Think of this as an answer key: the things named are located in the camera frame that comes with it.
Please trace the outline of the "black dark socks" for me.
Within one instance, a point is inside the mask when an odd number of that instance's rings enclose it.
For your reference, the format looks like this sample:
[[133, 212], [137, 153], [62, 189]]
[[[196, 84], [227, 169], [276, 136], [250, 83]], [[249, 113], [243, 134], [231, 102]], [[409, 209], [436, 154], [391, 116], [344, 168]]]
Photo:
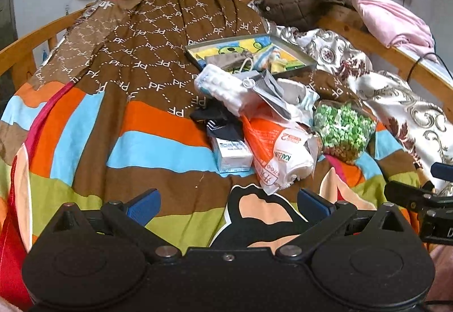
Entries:
[[207, 135], [211, 138], [234, 142], [244, 139], [242, 122], [222, 106], [197, 109], [190, 117], [194, 122], [205, 126]]

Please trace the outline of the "white patterned baby cloth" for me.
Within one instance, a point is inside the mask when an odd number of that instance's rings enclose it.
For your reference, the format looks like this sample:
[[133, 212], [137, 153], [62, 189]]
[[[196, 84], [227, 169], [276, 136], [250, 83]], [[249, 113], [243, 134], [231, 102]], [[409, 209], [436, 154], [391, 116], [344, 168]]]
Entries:
[[221, 102], [236, 117], [250, 116], [262, 100], [243, 81], [213, 64], [207, 64], [194, 80], [197, 92]]

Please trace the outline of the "beige striped socks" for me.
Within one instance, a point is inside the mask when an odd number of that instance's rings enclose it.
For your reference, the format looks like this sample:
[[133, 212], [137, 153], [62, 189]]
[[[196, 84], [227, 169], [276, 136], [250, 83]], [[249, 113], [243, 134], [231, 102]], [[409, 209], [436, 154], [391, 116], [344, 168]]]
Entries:
[[252, 63], [252, 69], [257, 71], [267, 70], [271, 74], [283, 73], [304, 66], [307, 66], [307, 63], [276, 45], [269, 45], [255, 53]]

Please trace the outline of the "grey face mask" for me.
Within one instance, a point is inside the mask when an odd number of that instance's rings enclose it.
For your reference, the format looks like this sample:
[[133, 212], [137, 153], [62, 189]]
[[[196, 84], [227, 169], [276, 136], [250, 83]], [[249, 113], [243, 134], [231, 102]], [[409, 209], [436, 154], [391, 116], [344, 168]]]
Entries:
[[253, 64], [251, 56], [242, 53], [223, 53], [205, 58], [206, 64], [218, 66], [224, 71], [234, 73], [236, 70], [240, 73], [244, 66]]

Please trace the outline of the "white floral satin quilt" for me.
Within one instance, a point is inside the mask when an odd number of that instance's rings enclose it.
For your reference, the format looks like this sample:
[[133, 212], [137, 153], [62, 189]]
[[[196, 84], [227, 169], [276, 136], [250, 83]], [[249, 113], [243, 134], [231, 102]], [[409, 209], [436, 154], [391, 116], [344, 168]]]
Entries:
[[431, 165], [452, 164], [452, 122], [445, 111], [417, 95], [396, 74], [374, 71], [363, 50], [333, 29], [300, 32], [295, 27], [277, 26], [263, 19], [268, 33], [296, 45], [315, 61], [317, 68], [334, 75], [358, 97], [359, 102], [384, 125], [391, 142], [404, 152], [418, 175], [414, 185], [434, 185], [437, 194], [452, 194], [452, 183], [432, 177]]

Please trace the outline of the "orange white plastic bag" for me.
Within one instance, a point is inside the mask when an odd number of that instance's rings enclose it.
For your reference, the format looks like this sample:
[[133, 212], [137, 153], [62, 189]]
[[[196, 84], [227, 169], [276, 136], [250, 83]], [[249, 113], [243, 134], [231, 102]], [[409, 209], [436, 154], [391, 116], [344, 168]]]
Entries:
[[261, 188], [272, 195], [313, 174], [318, 137], [299, 126], [282, 126], [266, 118], [241, 117]]

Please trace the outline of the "bag of green peas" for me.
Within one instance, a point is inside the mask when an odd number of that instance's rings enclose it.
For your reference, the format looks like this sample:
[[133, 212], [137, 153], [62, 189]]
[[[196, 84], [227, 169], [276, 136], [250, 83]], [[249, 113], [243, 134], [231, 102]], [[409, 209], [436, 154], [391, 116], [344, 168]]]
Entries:
[[376, 118], [355, 101], [321, 100], [313, 116], [323, 153], [350, 165], [364, 153], [376, 126]]

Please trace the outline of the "white blue tissue box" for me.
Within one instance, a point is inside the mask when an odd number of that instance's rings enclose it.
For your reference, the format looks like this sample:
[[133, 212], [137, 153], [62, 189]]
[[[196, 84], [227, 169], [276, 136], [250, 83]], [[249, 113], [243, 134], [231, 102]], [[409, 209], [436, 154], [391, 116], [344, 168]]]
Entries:
[[217, 169], [221, 174], [249, 171], [253, 163], [253, 153], [246, 142], [229, 141], [213, 137], [210, 139]]

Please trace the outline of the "brown colourful striped blanket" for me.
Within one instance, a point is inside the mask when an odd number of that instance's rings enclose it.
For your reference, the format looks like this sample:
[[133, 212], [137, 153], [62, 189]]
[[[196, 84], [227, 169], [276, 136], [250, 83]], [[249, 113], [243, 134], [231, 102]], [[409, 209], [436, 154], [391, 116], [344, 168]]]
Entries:
[[357, 164], [321, 158], [276, 195], [254, 171], [221, 173], [206, 129], [190, 117], [207, 97], [194, 88], [185, 49], [264, 30], [239, 0], [101, 0], [79, 20], [1, 117], [2, 300], [30, 307], [25, 249], [66, 202], [98, 209], [155, 188], [161, 206], [148, 228], [181, 250], [276, 249], [302, 227], [301, 188], [373, 209], [389, 180], [419, 185], [384, 125]]

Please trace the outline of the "pink folded blanket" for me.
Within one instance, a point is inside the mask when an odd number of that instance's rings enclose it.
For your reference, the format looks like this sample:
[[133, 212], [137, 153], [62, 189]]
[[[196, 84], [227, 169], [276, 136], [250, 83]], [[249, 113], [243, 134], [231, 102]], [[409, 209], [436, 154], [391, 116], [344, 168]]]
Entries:
[[403, 48], [423, 56], [435, 52], [425, 21], [392, 0], [352, 0], [368, 31], [386, 48]]

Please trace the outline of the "metal tray with drawing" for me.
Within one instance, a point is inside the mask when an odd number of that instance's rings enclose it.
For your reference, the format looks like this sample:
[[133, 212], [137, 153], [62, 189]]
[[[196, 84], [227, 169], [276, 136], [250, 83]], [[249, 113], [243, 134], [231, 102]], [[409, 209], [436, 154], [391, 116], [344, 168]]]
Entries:
[[[253, 36], [229, 37], [218, 40], [205, 41], [196, 43], [185, 47], [187, 57], [199, 69], [203, 70], [207, 66], [205, 58], [223, 53], [242, 53], [247, 54], [253, 58], [254, 54], [269, 45], [276, 45], [279, 48], [287, 51], [289, 54], [295, 56], [297, 59], [307, 63], [307, 66], [292, 69], [283, 73], [272, 74], [276, 78], [290, 78], [296, 77], [303, 71], [313, 71], [316, 68], [316, 61], [299, 47], [289, 43], [279, 37], [269, 34], [258, 34]], [[252, 69], [252, 65], [244, 66], [240, 73], [257, 71]]]

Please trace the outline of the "dark wooden door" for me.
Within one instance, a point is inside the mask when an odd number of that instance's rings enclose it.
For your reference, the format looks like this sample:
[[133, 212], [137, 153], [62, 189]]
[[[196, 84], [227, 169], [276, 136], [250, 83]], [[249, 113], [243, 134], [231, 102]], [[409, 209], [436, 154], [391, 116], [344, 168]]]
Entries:
[[[0, 3], [0, 47], [1, 50], [18, 39], [15, 24], [14, 0], [1, 0]], [[15, 92], [9, 71], [1, 74], [0, 79], [0, 109], [4, 112], [5, 107]]]

